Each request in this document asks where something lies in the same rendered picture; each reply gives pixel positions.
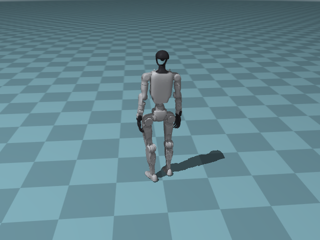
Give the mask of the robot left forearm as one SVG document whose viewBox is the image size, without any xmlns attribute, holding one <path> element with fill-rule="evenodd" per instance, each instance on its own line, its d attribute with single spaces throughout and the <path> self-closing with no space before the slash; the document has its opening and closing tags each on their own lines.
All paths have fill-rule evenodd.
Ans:
<svg viewBox="0 0 320 240">
<path fill-rule="evenodd" d="M 138 108 L 137 108 L 137 114 L 136 114 L 137 119 L 138 119 L 138 116 L 139 116 L 139 115 L 141 115 L 142 118 L 143 118 L 143 113 L 144 113 L 145 105 L 146 105 L 146 103 L 143 101 L 143 96 L 142 96 L 142 94 L 140 93 L 140 94 L 138 95 Z"/>
</svg>

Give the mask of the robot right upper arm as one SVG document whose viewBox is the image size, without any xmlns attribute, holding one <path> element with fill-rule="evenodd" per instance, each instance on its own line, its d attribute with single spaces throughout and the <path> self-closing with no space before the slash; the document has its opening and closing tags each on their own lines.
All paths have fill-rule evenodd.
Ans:
<svg viewBox="0 0 320 240">
<path fill-rule="evenodd" d="M 173 84 L 174 84 L 174 90 L 173 97 L 175 99 L 181 98 L 181 76 L 177 72 L 172 72 L 173 74 Z"/>
</svg>

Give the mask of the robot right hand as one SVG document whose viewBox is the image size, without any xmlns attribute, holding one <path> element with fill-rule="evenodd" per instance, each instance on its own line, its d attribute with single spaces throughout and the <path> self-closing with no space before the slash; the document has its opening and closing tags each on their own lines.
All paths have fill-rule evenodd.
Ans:
<svg viewBox="0 0 320 240">
<path fill-rule="evenodd" d="M 175 125 L 173 128 L 179 128 L 181 125 L 181 115 L 182 115 L 182 111 L 179 112 L 179 115 L 175 113 L 175 122 L 173 125 Z"/>
</svg>

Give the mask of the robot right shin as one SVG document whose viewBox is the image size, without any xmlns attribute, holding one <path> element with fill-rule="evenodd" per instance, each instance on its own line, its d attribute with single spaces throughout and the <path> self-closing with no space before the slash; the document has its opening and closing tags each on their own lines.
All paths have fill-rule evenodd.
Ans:
<svg viewBox="0 0 320 240">
<path fill-rule="evenodd" d="M 174 146 L 174 143 L 173 143 L 172 140 L 171 140 L 171 144 L 172 144 L 171 149 L 164 148 L 164 155 L 165 155 L 165 159 L 166 159 L 166 169 L 167 170 L 168 170 L 168 168 L 169 169 L 171 168 L 171 160 L 172 160 L 172 157 L 173 157 L 173 146 Z"/>
</svg>

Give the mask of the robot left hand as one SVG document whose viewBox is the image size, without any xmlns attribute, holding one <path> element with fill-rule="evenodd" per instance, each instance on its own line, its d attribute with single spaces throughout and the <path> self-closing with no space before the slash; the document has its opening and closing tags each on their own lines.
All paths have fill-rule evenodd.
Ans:
<svg viewBox="0 0 320 240">
<path fill-rule="evenodd" d="M 139 116 L 138 116 L 138 119 L 136 118 L 136 120 L 137 120 L 137 125 L 138 125 L 138 128 L 139 128 L 140 132 L 144 133 L 143 128 L 141 128 L 142 116 L 139 115 Z"/>
</svg>

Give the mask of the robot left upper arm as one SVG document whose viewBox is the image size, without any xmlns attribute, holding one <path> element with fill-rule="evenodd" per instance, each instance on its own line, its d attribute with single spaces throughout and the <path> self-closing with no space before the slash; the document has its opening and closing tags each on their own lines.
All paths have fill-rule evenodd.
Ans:
<svg viewBox="0 0 320 240">
<path fill-rule="evenodd" d="M 148 99 L 148 81 L 151 79 L 152 72 L 143 73 L 141 76 L 141 94 L 142 100 L 145 101 Z"/>
</svg>

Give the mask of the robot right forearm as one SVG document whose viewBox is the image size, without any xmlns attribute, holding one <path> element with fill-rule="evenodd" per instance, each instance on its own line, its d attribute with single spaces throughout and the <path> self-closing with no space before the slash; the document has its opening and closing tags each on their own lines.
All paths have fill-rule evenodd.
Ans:
<svg viewBox="0 0 320 240">
<path fill-rule="evenodd" d="M 182 94 L 180 93 L 180 98 L 175 99 L 175 113 L 179 115 L 179 112 L 182 111 Z M 182 112 L 181 112 L 182 113 Z"/>
</svg>

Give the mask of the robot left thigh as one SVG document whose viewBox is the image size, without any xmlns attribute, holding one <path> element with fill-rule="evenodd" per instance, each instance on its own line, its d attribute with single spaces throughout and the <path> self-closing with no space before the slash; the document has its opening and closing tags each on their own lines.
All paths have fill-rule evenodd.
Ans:
<svg viewBox="0 0 320 240">
<path fill-rule="evenodd" d="M 154 115 L 153 113 L 145 114 L 143 115 L 141 126 L 142 130 L 144 131 L 142 133 L 145 147 L 150 146 L 151 148 L 151 154 L 156 151 L 156 145 L 152 142 L 152 124 L 154 121 Z"/>
</svg>

